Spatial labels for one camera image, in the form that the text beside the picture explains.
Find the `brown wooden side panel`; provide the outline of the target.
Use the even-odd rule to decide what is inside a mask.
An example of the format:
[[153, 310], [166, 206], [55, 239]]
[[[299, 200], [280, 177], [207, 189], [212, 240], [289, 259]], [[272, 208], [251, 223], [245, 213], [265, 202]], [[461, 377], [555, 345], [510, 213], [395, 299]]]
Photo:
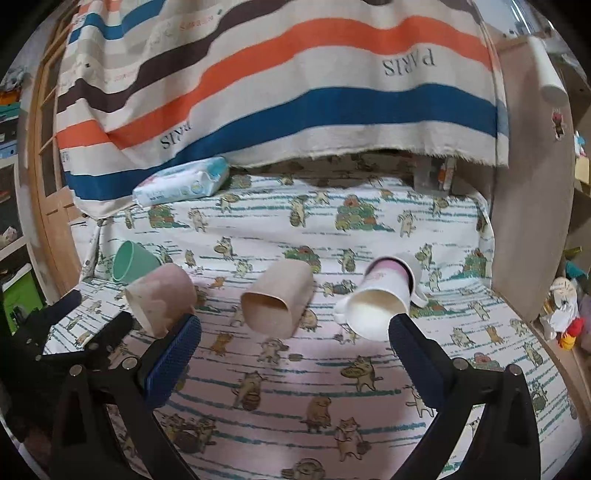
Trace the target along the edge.
[[[492, 223], [493, 288], [519, 317], [535, 319], [558, 269], [574, 196], [574, 138], [569, 103], [541, 96], [527, 38], [502, 47], [509, 119], [509, 165], [496, 172]], [[557, 141], [552, 112], [566, 127]]]

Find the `red yellow toy figure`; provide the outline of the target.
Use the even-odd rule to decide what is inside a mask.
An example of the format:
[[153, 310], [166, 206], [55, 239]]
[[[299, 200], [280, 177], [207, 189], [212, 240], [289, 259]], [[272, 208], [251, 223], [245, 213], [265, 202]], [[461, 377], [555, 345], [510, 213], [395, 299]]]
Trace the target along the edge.
[[558, 337], [558, 345], [561, 349], [570, 351], [574, 348], [577, 337], [583, 331], [585, 320], [582, 317], [576, 317], [564, 332]]

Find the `baby wipes pack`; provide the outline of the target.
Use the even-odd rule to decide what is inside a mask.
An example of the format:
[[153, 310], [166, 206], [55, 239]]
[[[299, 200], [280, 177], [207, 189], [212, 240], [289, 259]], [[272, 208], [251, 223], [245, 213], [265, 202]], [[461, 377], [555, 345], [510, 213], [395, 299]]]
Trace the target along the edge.
[[142, 207], [211, 197], [228, 179], [229, 166], [221, 156], [169, 167], [146, 178], [132, 191]]

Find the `pink speckled cup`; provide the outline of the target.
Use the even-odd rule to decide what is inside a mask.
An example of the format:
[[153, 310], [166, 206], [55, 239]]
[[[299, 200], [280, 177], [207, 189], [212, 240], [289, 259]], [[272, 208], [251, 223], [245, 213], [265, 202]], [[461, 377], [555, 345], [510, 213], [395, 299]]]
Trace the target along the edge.
[[167, 263], [123, 289], [131, 314], [154, 338], [163, 338], [184, 314], [192, 314], [197, 290], [179, 266]]

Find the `beige plastic cup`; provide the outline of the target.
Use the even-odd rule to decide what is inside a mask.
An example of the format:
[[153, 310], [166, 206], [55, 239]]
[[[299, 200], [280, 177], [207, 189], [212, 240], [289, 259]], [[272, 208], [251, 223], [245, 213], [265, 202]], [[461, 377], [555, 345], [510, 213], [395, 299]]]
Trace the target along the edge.
[[294, 259], [273, 262], [240, 297], [245, 324], [261, 335], [293, 337], [314, 287], [308, 263]]

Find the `white pink mug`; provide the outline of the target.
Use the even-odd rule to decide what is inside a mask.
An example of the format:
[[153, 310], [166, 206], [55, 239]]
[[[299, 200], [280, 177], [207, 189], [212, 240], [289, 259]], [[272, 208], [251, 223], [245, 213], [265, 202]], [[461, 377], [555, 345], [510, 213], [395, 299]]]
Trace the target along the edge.
[[393, 317], [410, 314], [410, 307], [424, 308], [428, 298], [420, 281], [422, 267], [407, 253], [375, 259], [352, 293], [339, 300], [334, 320], [363, 339], [385, 342]]

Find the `wooden door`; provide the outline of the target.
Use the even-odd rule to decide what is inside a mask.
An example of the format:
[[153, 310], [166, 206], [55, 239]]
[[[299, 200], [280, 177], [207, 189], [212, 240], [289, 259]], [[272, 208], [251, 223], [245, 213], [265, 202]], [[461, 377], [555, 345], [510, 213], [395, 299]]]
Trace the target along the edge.
[[63, 295], [78, 283], [81, 263], [70, 223], [82, 217], [61, 165], [56, 134], [58, 77], [78, 8], [70, 6], [52, 28], [35, 77], [28, 124], [32, 202], [49, 282]]

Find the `striped Paris cloth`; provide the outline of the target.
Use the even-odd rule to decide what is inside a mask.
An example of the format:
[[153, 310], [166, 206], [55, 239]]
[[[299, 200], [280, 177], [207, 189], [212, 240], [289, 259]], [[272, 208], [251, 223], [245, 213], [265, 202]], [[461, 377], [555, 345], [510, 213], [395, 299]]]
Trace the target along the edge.
[[155, 172], [214, 156], [509, 163], [502, 69], [470, 1], [83, 1], [55, 129], [94, 218]]

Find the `green plastic cup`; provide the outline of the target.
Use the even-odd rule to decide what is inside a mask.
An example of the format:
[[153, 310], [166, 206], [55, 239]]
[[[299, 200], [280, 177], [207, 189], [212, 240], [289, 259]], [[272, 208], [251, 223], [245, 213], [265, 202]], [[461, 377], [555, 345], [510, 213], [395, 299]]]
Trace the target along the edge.
[[125, 241], [117, 250], [111, 276], [115, 282], [130, 284], [161, 265], [158, 258], [136, 242]]

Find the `white cone lamp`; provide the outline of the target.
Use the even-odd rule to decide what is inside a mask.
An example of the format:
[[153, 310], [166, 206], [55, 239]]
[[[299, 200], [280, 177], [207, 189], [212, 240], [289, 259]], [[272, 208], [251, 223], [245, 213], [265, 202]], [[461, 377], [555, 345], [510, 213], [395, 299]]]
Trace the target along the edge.
[[568, 103], [568, 94], [550, 60], [544, 42], [537, 36], [529, 36], [527, 43], [532, 50], [542, 98], [555, 108], [563, 107]]

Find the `cartoon sticker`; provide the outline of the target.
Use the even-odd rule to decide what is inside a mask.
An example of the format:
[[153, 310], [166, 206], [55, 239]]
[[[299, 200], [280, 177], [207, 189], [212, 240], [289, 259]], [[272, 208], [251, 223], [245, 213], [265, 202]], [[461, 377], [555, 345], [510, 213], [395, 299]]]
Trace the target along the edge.
[[560, 141], [566, 133], [564, 116], [559, 109], [554, 109], [552, 112], [552, 124], [554, 135], [557, 141]]

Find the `cat print bed sheet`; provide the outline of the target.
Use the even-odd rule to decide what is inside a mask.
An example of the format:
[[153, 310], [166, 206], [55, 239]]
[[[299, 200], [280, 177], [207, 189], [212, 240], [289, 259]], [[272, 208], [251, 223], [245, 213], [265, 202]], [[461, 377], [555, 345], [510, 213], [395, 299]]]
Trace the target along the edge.
[[[314, 163], [236, 175], [214, 197], [133, 207], [87, 245], [82, 302], [49, 334], [48, 354], [82, 349], [127, 306], [114, 255], [136, 242], [197, 287], [202, 336], [155, 413], [202, 479], [387, 479], [435, 417], [386, 342], [334, 320], [370, 263], [407, 253], [428, 298], [411, 317], [476, 368], [518, 365], [531, 392], [541, 472], [554, 477], [582, 439], [567, 387], [536, 336], [491, 287], [494, 233], [470, 187], [416, 193], [394, 169]], [[294, 336], [245, 324], [240, 297], [273, 262], [301, 260], [314, 295]]]

